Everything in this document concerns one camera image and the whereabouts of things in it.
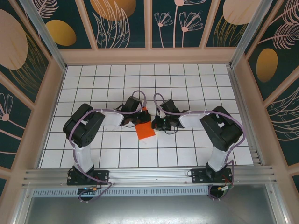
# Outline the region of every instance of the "cable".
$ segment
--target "cable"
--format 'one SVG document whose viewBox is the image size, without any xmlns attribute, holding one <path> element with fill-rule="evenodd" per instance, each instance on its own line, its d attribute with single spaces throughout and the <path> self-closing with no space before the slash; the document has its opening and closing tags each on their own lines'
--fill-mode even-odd
<svg viewBox="0 0 299 224">
<path fill-rule="evenodd" d="M 146 96 L 145 96 L 144 92 L 142 92 L 142 91 L 140 91 L 140 90 L 136 90 L 136 91 L 134 91 L 134 92 L 132 93 L 132 96 L 133 96 L 136 92 L 140 92 L 140 93 L 142 93 L 143 96 L 144 96 L 144 102 L 143 102 L 143 104 L 142 104 L 142 106 L 141 106 L 140 109 L 137 109 L 136 111 L 133 111 L 133 112 L 120 112 L 120 111 L 110 110 L 110 109 L 93 109 L 93 110 L 90 110 L 89 112 L 87 112 L 86 114 L 84 114 L 84 115 L 78 120 L 78 122 L 75 124 L 75 126 L 73 127 L 73 129 L 72 129 L 72 131 L 71 131 L 71 133 L 70 133 L 70 136 L 69 136 L 69 142 L 70 142 L 71 146 L 73 147 L 73 157 L 74 157 L 75 164 L 77 165 L 79 171 L 80 171 L 81 173 L 83 173 L 83 175 L 85 175 L 87 178 L 89 178 L 89 179 L 91 179 L 91 180 L 94 180 L 94 181 L 99 182 L 99 183 L 107 183 L 107 184 L 109 184 L 109 186 L 108 186 L 105 190 L 103 190 L 98 196 L 93 197 L 93 198 L 92 198 L 91 200 L 89 200 L 89 201 L 86 201 L 86 203 L 95 201 L 96 199 L 98 199 L 99 197 L 101 197 L 101 196 L 102 196 L 102 195 L 103 195 L 109 188 L 111 188 L 112 183 L 109 182 L 109 181 L 102 181 L 102 180 L 99 180 L 99 179 L 95 179 L 95 178 L 93 178 L 92 176 L 90 176 L 90 175 L 88 175 L 87 173 L 85 173 L 85 172 L 83 171 L 83 169 L 80 167 L 80 165 L 79 165 L 79 163 L 78 163 L 78 160 L 77 160 L 77 158 L 76 158 L 76 150 L 75 150 L 75 149 L 76 149 L 76 146 L 75 146 L 75 144 L 72 142 L 72 136 L 73 136 L 73 134 L 74 134 L 74 131 L 76 130 L 76 128 L 78 127 L 78 125 L 81 123 L 81 121 L 83 121 L 84 118 L 86 118 L 89 114 L 91 114 L 91 113 L 93 113 L 93 112 L 115 112 L 115 113 L 120 113 L 120 114 L 133 114 L 133 113 L 137 113 L 137 112 L 139 112 L 142 108 L 144 108 L 144 107 L 146 106 Z M 81 198 L 81 195 L 82 195 L 82 194 L 79 195 L 79 199 L 80 199 L 81 202 L 83 202 L 83 200 L 82 200 L 82 198 Z"/>
<path fill-rule="evenodd" d="M 169 135 L 170 135 L 170 134 L 175 134 L 175 133 L 177 133 L 177 132 L 178 132 L 178 127 L 177 127 L 177 129 L 176 129 L 173 133 L 167 133 L 166 130 L 165 130 L 165 133 L 166 133 L 166 134 L 169 134 Z"/>
<path fill-rule="evenodd" d="M 236 119 L 234 119 L 233 117 L 231 117 L 231 116 L 229 116 L 227 114 L 221 113 L 221 112 L 216 112 L 216 111 L 188 111 L 188 112 L 184 112 L 184 113 L 172 113 L 172 112 L 165 111 L 165 110 L 163 110 L 157 104 L 157 101 L 156 101 L 157 95 L 159 95 L 162 98 L 162 101 L 164 102 L 164 97 L 162 96 L 162 94 L 155 93 L 154 94 L 154 103 L 155 103 L 156 107 L 160 111 L 163 111 L 165 114 L 170 114 L 170 115 L 186 115 L 186 114 L 206 114 L 206 113 L 209 114 L 209 113 L 213 113 L 213 114 L 218 114 L 218 115 L 221 115 L 221 116 L 226 117 L 228 119 L 231 119 L 233 122 L 235 122 L 241 128 L 241 130 L 243 131 L 243 138 L 241 139 L 241 141 L 239 141 L 237 144 L 234 144 L 230 148 L 230 150 L 229 150 L 229 152 L 226 155 L 225 160 L 224 160 L 224 162 L 225 162 L 226 165 L 232 164 L 232 184 L 233 184 L 234 183 L 234 160 L 231 160 L 230 162 L 228 162 L 228 157 L 229 157 L 230 153 L 233 151 L 234 148 L 236 148 L 237 146 L 241 145 L 245 141 L 245 138 L 246 138 L 246 130 L 245 130 L 245 128 Z M 209 195 L 208 196 L 210 198 L 215 198 L 213 195 L 210 194 L 211 188 L 212 188 L 212 185 L 209 186 L 209 190 L 208 190 Z"/>
</svg>

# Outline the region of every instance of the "tile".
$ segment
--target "tile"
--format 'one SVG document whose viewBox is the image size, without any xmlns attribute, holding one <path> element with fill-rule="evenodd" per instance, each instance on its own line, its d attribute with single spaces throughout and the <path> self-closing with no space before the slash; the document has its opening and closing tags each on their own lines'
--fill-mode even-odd
<svg viewBox="0 0 299 224">
<path fill-rule="evenodd" d="M 109 88 L 123 88 L 125 77 L 110 77 Z"/>
<path fill-rule="evenodd" d="M 123 100 L 123 89 L 108 90 L 108 101 L 122 101 L 122 100 Z"/>
<path fill-rule="evenodd" d="M 60 168 L 72 168 L 73 165 L 74 165 L 73 150 L 72 149 L 64 150 Z"/>
<path fill-rule="evenodd" d="M 102 149 L 100 168 L 117 168 L 119 162 L 119 149 Z"/>
<path fill-rule="evenodd" d="M 123 101 L 127 101 L 127 99 L 133 94 L 134 91 L 139 90 L 139 88 L 125 88 Z M 139 98 L 139 93 L 135 93 L 134 97 Z"/>
<path fill-rule="evenodd" d="M 176 167 L 177 151 L 175 148 L 159 148 L 158 149 L 159 167 Z"/>
<path fill-rule="evenodd" d="M 171 88 L 156 88 L 156 93 L 160 93 L 164 100 L 172 99 Z"/>
<path fill-rule="evenodd" d="M 157 167 L 158 153 L 156 148 L 139 149 L 139 167 Z"/>
<path fill-rule="evenodd" d="M 73 114 L 74 112 L 76 112 L 77 109 L 79 109 L 79 107 L 80 107 L 82 104 L 88 104 L 88 105 L 90 105 L 90 101 L 88 101 L 88 102 L 75 102 L 75 103 L 74 103 L 74 107 L 73 107 L 72 114 Z"/>
<path fill-rule="evenodd" d="M 74 102 L 77 90 L 61 90 L 59 102 Z"/>
<path fill-rule="evenodd" d="M 50 133 L 46 149 L 64 149 L 65 133 Z"/>
<path fill-rule="evenodd" d="M 95 76 L 96 65 L 83 65 L 81 76 Z"/>
<path fill-rule="evenodd" d="M 175 135 L 177 147 L 194 147 L 192 131 L 178 131 Z"/>
<path fill-rule="evenodd" d="M 90 102 L 92 97 L 92 89 L 78 89 L 76 94 L 76 102 Z"/>
<path fill-rule="evenodd" d="M 218 87 L 220 99 L 235 99 L 232 87 Z"/>
<path fill-rule="evenodd" d="M 182 64 L 170 64 L 169 65 L 171 75 L 184 75 L 184 67 Z"/>
<path fill-rule="evenodd" d="M 232 86 L 229 76 L 215 75 L 217 86 Z"/>
<path fill-rule="evenodd" d="M 154 76 L 140 76 L 140 87 L 155 87 Z"/>
<path fill-rule="evenodd" d="M 139 140 L 139 148 L 157 148 L 157 136 Z"/>
<path fill-rule="evenodd" d="M 146 100 L 153 100 L 154 99 L 154 94 L 155 94 L 155 88 L 140 88 L 142 92 L 144 92 L 146 96 Z M 140 100 L 144 100 L 143 95 L 140 93 Z"/>
<path fill-rule="evenodd" d="M 171 76 L 171 87 L 186 87 L 185 76 Z"/>
<path fill-rule="evenodd" d="M 217 87 L 203 87 L 205 99 L 220 99 Z"/>
<path fill-rule="evenodd" d="M 199 69 L 199 73 L 201 75 L 213 75 L 214 74 L 211 64 L 199 64 L 198 69 Z"/>
<path fill-rule="evenodd" d="M 93 150 L 90 151 L 90 154 L 92 156 L 92 162 L 94 164 L 94 167 L 99 168 L 101 150 L 100 149 L 93 149 Z"/>
<path fill-rule="evenodd" d="M 155 74 L 155 65 L 153 64 L 142 64 L 140 65 L 141 76 L 153 76 Z"/>
<path fill-rule="evenodd" d="M 201 87 L 200 76 L 186 76 L 186 83 L 188 87 Z"/>
<path fill-rule="evenodd" d="M 188 100 L 174 100 L 174 105 L 180 110 L 189 110 Z"/>
<path fill-rule="evenodd" d="M 157 132 L 158 148 L 176 147 L 176 139 L 174 134 L 166 134 L 165 132 Z"/>
<path fill-rule="evenodd" d="M 215 75 L 227 75 L 228 69 L 225 64 L 213 64 Z"/>
<path fill-rule="evenodd" d="M 68 66 L 65 76 L 73 76 L 73 77 L 79 77 L 81 73 L 82 66 Z"/>
<path fill-rule="evenodd" d="M 120 132 L 104 132 L 102 148 L 120 148 Z"/>
<path fill-rule="evenodd" d="M 156 87 L 170 87 L 169 76 L 156 76 Z"/>
<path fill-rule="evenodd" d="M 125 65 L 111 65 L 111 76 L 124 76 L 125 75 Z"/>
<path fill-rule="evenodd" d="M 121 149 L 120 167 L 138 167 L 138 149 Z"/>
<path fill-rule="evenodd" d="M 69 117 L 54 117 L 51 132 L 63 132 L 63 127 L 68 119 Z"/>
<path fill-rule="evenodd" d="M 171 88 L 172 99 L 173 100 L 185 100 L 188 99 L 187 88 Z"/>
<path fill-rule="evenodd" d="M 178 166 L 197 166 L 195 148 L 178 148 Z"/>
<path fill-rule="evenodd" d="M 196 158 L 198 166 L 205 166 L 212 155 L 213 147 L 196 148 Z"/>
<path fill-rule="evenodd" d="M 212 147 L 213 144 L 210 141 L 206 131 L 193 131 L 194 141 L 196 147 Z"/>
<path fill-rule="evenodd" d="M 185 75 L 199 75 L 196 64 L 184 64 Z"/>
<path fill-rule="evenodd" d="M 215 76 L 200 76 L 202 86 L 217 86 Z"/>
<path fill-rule="evenodd" d="M 137 132 L 122 132 L 121 148 L 138 148 Z"/>
<path fill-rule="evenodd" d="M 92 89 L 94 82 L 94 77 L 80 77 L 79 89 Z"/>
<path fill-rule="evenodd" d="M 111 65 L 98 65 L 95 76 L 110 76 Z"/>
<path fill-rule="evenodd" d="M 125 78 L 125 88 L 139 87 L 139 76 L 128 76 Z"/>
<path fill-rule="evenodd" d="M 66 77 L 64 79 L 63 89 L 76 89 L 78 87 L 79 77 Z"/>
<path fill-rule="evenodd" d="M 98 132 L 93 141 L 90 144 L 91 149 L 101 149 L 102 148 L 102 137 L 103 137 L 103 132 Z"/>
<path fill-rule="evenodd" d="M 206 109 L 204 100 L 190 100 L 189 105 L 191 111 L 204 111 Z"/>
<path fill-rule="evenodd" d="M 126 76 L 138 76 L 140 74 L 140 65 L 129 64 L 126 65 Z"/>
<path fill-rule="evenodd" d="M 107 101 L 108 89 L 93 89 L 91 101 Z"/>
<path fill-rule="evenodd" d="M 212 111 L 218 106 L 221 106 L 221 101 L 220 100 L 205 100 L 206 103 L 206 109 L 208 111 Z"/>
<path fill-rule="evenodd" d="M 109 77 L 96 77 L 94 78 L 94 88 L 108 88 L 109 86 Z"/>
<path fill-rule="evenodd" d="M 169 65 L 168 64 L 155 64 L 155 75 L 169 75 Z"/>
<path fill-rule="evenodd" d="M 201 87 L 188 87 L 188 98 L 189 100 L 201 100 L 204 99 Z"/>
<path fill-rule="evenodd" d="M 106 109 L 106 102 L 91 102 L 90 106 L 95 109 Z"/>
<path fill-rule="evenodd" d="M 41 168 L 60 168 L 63 150 L 45 150 Z"/>
<path fill-rule="evenodd" d="M 58 103 L 55 116 L 71 116 L 74 103 Z"/>
<path fill-rule="evenodd" d="M 253 165 L 249 147 L 234 148 L 234 155 L 237 165 Z"/>
<path fill-rule="evenodd" d="M 222 100 L 221 103 L 228 113 L 239 113 L 239 109 L 235 100 Z"/>
</svg>

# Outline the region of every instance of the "metal plate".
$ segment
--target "metal plate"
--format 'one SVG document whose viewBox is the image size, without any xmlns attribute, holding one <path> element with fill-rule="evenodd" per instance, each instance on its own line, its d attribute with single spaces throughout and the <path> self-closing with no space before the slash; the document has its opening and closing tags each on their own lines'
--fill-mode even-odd
<svg viewBox="0 0 299 224">
<path fill-rule="evenodd" d="M 211 181 L 206 175 L 206 169 L 192 169 L 190 170 L 192 176 L 192 183 L 225 183 L 225 179 L 220 176 L 215 178 L 214 181 Z M 232 173 L 230 168 L 225 168 L 223 170 L 223 175 L 232 182 L 232 176 L 229 176 Z"/>
<path fill-rule="evenodd" d="M 93 178 L 98 178 L 101 181 L 108 181 L 109 180 L 109 171 L 108 170 L 95 170 L 93 173 Z M 68 186 L 95 186 L 97 185 L 96 181 L 89 180 L 88 182 L 86 180 L 83 180 L 81 178 L 78 178 L 76 173 L 74 171 L 70 171 L 66 185 Z"/>
</svg>

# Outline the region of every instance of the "flower illustration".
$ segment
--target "flower illustration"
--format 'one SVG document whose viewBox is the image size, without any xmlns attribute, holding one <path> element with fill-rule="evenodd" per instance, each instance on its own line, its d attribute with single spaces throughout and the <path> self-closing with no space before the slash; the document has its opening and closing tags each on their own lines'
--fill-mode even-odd
<svg viewBox="0 0 299 224">
<path fill-rule="evenodd" d="M 4 94 L 0 93 L 0 120 L 2 121 L 9 120 L 9 114 L 13 106 L 13 101 L 14 98 L 9 94 L 7 95 L 7 99 L 5 100 Z"/>
<path fill-rule="evenodd" d="M 162 41 L 162 35 L 161 35 L 161 27 L 166 27 L 172 24 L 172 20 L 170 20 L 171 17 L 169 13 L 155 13 L 155 20 L 159 26 L 159 31 L 160 31 L 160 40 L 162 44 L 162 48 L 164 48 L 163 41 Z"/>
<path fill-rule="evenodd" d="M 183 37 L 182 37 L 182 48 L 184 47 L 184 35 L 185 32 L 194 31 L 202 29 L 202 23 L 200 23 L 201 17 L 200 13 L 189 13 L 186 17 L 186 12 L 179 14 L 179 22 L 182 27 Z"/>
<path fill-rule="evenodd" d="M 174 3 L 177 6 L 183 6 L 183 5 L 197 5 L 204 3 L 206 0 L 174 0 Z"/>
</svg>

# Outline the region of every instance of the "dark green wallpaper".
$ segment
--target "dark green wallpaper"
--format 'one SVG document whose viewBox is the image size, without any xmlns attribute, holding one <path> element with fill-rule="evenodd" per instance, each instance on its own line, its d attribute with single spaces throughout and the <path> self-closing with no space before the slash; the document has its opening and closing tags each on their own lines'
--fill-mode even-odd
<svg viewBox="0 0 299 224">
<path fill-rule="evenodd" d="M 296 186 L 298 194 L 299 194 L 299 175 L 293 176 L 293 180 L 294 180 L 295 186 Z"/>
<path fill-rule="evenodd" d="M 145 48 L 143 0 L 84 0 L 84 4 L 98 48 Z"/>
<path fill-rule="evenodd" d="M 299 163 L 299 78 L 267 111 L 288 166 Z"/>
<path fill-rule="evenodd" d="M 274 8 L 274 6 L 275 6 L 276 3 L 277 3 L 277 0 L 273 0 L 273 2 L 271 3 L 271 6 L 270 6 L 267 14 L 263 18 L 263 21 L 262 21 L 261 25 L 258 27 L 258 29 L 256 30 L 256 32 L 255 32 L 254 36 L 252 37 L 250 43 L 248 44 L 247 48 L 245 49 L 245 54 L 247 54 L 247 52 L 251 48 L 251 45 L 253 44 L 254 40 L 256 39 L 257 34 L 261 31 L 264 23 L 266 22 L 267 18 L 269 17 L 269 14 L 271 13 L 271 11 Z"/>
<path fill-rule="evenodd" d="M 248 60 L 264 100 L 299 65 L 298 7 L 299 2 L 283 2 Z"/>
<path fill-rule="evenodd" d="M 0 72 L 35 102 L 49 61 L 8 1 L 0 16 Z"/>
<path fill-rule="evenodd" d="M 153 0 L 153 48 L 173 48 L 174 38 L 176 48 L 199 47 L 212 2 L 195 0 L 190 3 L 193 4 L 186 1 L 177 6 L 173 0 Z"/>
<path fill-rule="evenodd" d="M 0 167 L 10 169 L 31 110 L 0 84 Z"/>
<path fill-rule="evenodd" d="M 5 183 L 6 183 L 6 180 L 0 178 L 0 198 L 1 198 L 2 192 L 3 192 L 4 187 L 5 187 Z"/>
</svg>

